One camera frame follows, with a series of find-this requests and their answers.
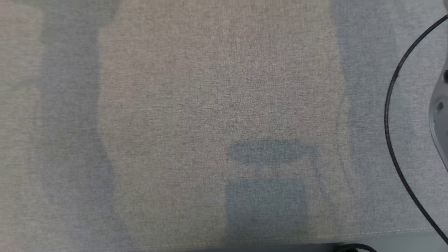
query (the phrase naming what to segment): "black cable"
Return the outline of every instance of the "black cable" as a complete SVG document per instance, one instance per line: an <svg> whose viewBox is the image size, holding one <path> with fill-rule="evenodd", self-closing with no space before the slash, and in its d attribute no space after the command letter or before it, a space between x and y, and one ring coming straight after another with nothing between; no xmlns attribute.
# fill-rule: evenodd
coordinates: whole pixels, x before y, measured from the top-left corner
<svg viewBox="0 0 448 252"><path fill-rule="evenodd" d="M357 248L366 250L368 252L376 252L376 250L374 250L372 247L364 245L364 244L359 244L359 243L352 243L352 244L346 244L344 246L340 246L333 252L352 252L352 251L357 251L356 250Z"/></svg>
<svg viewBox="0 0 448 252"><path fill-rule="evenodd" d="M401 182L405 186L406 190L409 193L409 196L411 196L414 203L417 205L418 209L422 212L422 214L425 216L425 218L428 220L428 222L431 224L431 226L435 229L435 231L440 235L440 237L444 240L444 242L448 245L448 238L443 233L443 231L437 226L437 224L434 222L434 220L431 218L431 216L426 212L426 210L423 208L420 201L418 201L417 197L415 196L414 192L412 192L411 187L409 187L408 182L406 181L405 177L403 176L403 173L401 172L400 166L398 165L398 161L396 160L395 154L393 152L391 138L389 135L389 104L391 101L392 96L392 89L395 84L396 79L398 78L398 74L400 72L401 67L403 66L404 62L408 58L409 54L414 50L414 48L420 43L420 41L426 37L434 28L439 26L441 23L443 23L445 20L447 20L448 15L445 15L443 18L439 19L437 22L435 22L431 27L429 27L425 32L423 32L422 35L420 35L419 38L409 47L409 49L406 51L406 53L403 55L403 57L400 60L400 63L398 63L398 66L395 69L395 73L392 76L391 83L389 84L388 94L386 96L386 104L384 106L384 133L386 135L386 141L389 148L389 153L391 154L392 162L395 166L396 172L398 173L398 176L401 179Z"/></svg>

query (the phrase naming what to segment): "fabric upholstery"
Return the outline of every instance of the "fabric upholstery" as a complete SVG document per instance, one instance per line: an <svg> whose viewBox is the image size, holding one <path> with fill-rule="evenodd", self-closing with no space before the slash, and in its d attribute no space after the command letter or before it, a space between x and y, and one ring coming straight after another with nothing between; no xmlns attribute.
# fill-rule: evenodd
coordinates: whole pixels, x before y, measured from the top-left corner
<svg viewBox="0 0 448 252"><path fill-rule="evenodd" d="M0 0L0 251L178 251L431 231L383 104L440 0ZM448 226L428 107L446 24L391 133Z"/></svg>

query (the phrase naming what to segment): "seam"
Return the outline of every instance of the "seam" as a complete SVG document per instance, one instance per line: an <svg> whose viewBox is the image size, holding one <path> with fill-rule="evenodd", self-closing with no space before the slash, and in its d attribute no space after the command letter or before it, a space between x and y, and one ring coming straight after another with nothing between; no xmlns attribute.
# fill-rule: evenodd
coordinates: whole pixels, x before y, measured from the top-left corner
<svg viewBox="0 0 448 252"><path fill-rule="evenodd" d="M313 235L313 236L302 236L301 238L275 238L275 239L250 239L250 240L243 240L243 241L236 241L236 242L205 242L205 243L185 243L185 244L166 244L166 245L149 245L149 246L142 246L142 247L120 247L120 248L93 248L89 249L87 251L114 251L114 250L120 250L120 249L133 249L133 250L142 250L142 249L162 249L162 248L185 248L185 247L191 247L191 246L216 246L216 245L238 245L238 244L245 244L245 243L253 243L253 242L275 242L275 241L308 241L313 239L321 239L321 238L336 238L336 237L363 237L363 236L379 236L382 234L393 234L393 233L399 233L399 234L406 234L406 233L417 233L422 232L426 230L432 230L432 227L422 227L422 228L412 228L412 229L401 229L401 230L391 230L391 231L378 231L378 232L367 232L367 233L353 233L353 234L344 234L344 235ZM66 252L77 252L81 250L64 250Z"/></svg>

